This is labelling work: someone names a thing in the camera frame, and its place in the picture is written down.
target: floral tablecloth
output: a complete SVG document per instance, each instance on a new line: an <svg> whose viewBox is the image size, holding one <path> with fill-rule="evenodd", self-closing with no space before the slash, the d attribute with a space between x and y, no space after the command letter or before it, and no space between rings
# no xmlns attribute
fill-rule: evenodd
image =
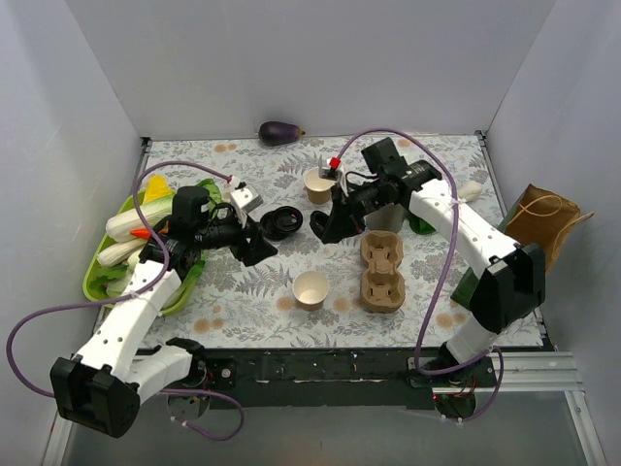
<svg viewBox="0 0 621 466"><path fill-rule="evenodd" d="M367 172L359 150L385 136L358 140L343 158L349 170ZM427 145L454 174L459 185L468 180L483 184L483 192L471 206L494 225L501 218L498 199L475 136L425 136ZM404 261L400 271L406 279L406 302L392 315L371 314L360 305L360 238L337 245L322 245L312 234L308 218L314 206L304 191L303 175L317 165L319 156L336 155L345 137L307 138L280 148L264 148L257 140L175 141L153 143L147 166L166 160L191 160L226 174L233 174L254 186L264 204L251 215L259 219L278 206L300 209L305 222L300 231L275 243L278 255L255 267L245 268L229 250L210 251L207 265L186 310L159 318L146 336L145 344L163 344L172 337L191 338L208 348L326 348L326 347L411 347L416 342L421 320L429 304L444 262L447 241L439 234L418 236L404 225ZM424 158L407 140L395 138L408 161ZM194 184L205 174L185 168L161 171L177 188ZM319 206L330 212L330 203ZM439 346L468 318L469 312L449 296L467 265L456 254L454 265L441 294L425 346ZM307 270L325 274L331 291L323 309L297 309L292 293L293 279ZM515 322L501 337L506 346L541 345L535 318Z"/></svg>

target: paper cup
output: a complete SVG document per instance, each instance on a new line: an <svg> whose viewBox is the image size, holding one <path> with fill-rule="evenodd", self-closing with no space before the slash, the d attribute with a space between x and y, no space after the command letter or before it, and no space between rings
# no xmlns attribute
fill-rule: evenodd
<svg viewBox="0 0 621 466"><path fill-rule="evenodd" d="M332 180L319 178L319 169L311 168L304 174L304 186L307 189L309 200L313 204L325 204L331 199L330 188L334 185Z"/></svg>
<svg viewBox="0 0 621 466"><path fill-rule="evenodd" d="M307 311L321 308L329 291L328 279L314 270L298 275L293 281L293 295L298 307Z"/></svg>

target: green plate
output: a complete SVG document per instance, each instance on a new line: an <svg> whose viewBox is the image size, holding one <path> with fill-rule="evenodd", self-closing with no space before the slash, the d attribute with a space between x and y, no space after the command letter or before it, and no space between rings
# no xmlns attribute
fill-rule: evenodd
<svg viewBox="0 0 621 466"><path fill-rule="evenodd" d="M141 203L143 202L144 197L145 197L145 192L140 191L138 193L138 199L140 200ZM132 199L132 196L129 196L127 200L125 201L125 203L121 206L118 213L120 214L122 212L129 211L130 209L133 209L133 208L134 208L134 200ZM101 240L101 243L99 244L99 247L97 248L97 251L95 251L95 255L93 255L93 259L90 261L90 265L88 266L88 270L86 271L86 276L84 277L84 281L82 282L82 290L84 292L84 296L86 296L86 298L90 301L101 301L102 299L110 298L110 296L108 296L103 289L101 289L100 287L93 286L92 283L97 279L96 272L101 267L99 265L99 262L97 262L97 254L99 254L99 252L101 252L105 248L110 247L114 243L115 243L115 240L113 240L110 236L108 236L108 234L104 235L104 239ZM185 309L185 306L187 305L187 300L192 294L192 290L194 289L194 286L196 286L196 283L198 282L198 279L199 277L195 277L191 279L187 283L187 288L181 294L179 301L177 301L177 303L175 303L173 306L163 309L162 315L171 316L180 311L183 311Z"/></svg>

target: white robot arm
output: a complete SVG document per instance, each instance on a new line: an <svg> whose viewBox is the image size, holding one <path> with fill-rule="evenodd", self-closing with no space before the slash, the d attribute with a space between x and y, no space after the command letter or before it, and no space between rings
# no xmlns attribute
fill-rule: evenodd
<svg viewBox="0 0 621 466"><path fill-rule="evenodd" d="M61 416L104 432L122 436L133 424L140 406L152 395L176 381L193 379L204 359L196 342L173 339L140 362L134 363L138 347L168 298L179 288L201 250L229 247L246 266L275 255L261 229L247 213L261 199L245 185L236 186L231 204L218 204L227 216L210 213L209 192L185 186L173 199L168 233L160 238L169 252L169 268L151 289L162 271L163 251L149 240L141 252L129 285L123 291L131 299L117 303L95 335L70 358L59 357L50 371L51 386Z"/></svg>
<svg viewBox="0 0 621 466"><path fill-rule="evenodd" d="M376 178L363 184L332 188L330 215L315 212L312 230L323 243L337 243L365 229L364 216L390 204L401 204L429 222L446 240L452 237L453 206L449 184L424 160L408 165L391 139L362 150ZM320 167L325 177L330 168ZM473 268L478 285L471 317L445 342L445 367L468 361L490 348L499 334L545 299L545 256L537 245L519 245L465 203L458 203L456 249Z"/></svg>

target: white backdrop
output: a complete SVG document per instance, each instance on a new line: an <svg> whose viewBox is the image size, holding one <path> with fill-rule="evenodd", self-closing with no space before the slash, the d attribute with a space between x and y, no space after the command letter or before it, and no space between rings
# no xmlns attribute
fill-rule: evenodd
<svg viewBox="0 0 621 466"><path fill-rule="evenodd" d="M542 311L574 354L608 464L621 464L620 83L621 1L559 0L489 132L509 204L534 183L596 212L570 235Z"/></svg>
<svg viewBox="0 0 621 466"><path fill-rule="evenodd" d="M67 0L138 132L486 129L554 0Z"/></svg>
<svg viewBox="0 0 621 466"><path fill-rule="evenodd" d="M0 341L26 314L84 301L82 278L127 195L140 140L63 0L0 0ZM28 323L15 355L49 369L90 335L96 310ZM0 356L0 464L41 463L55 413Z"/></svg>

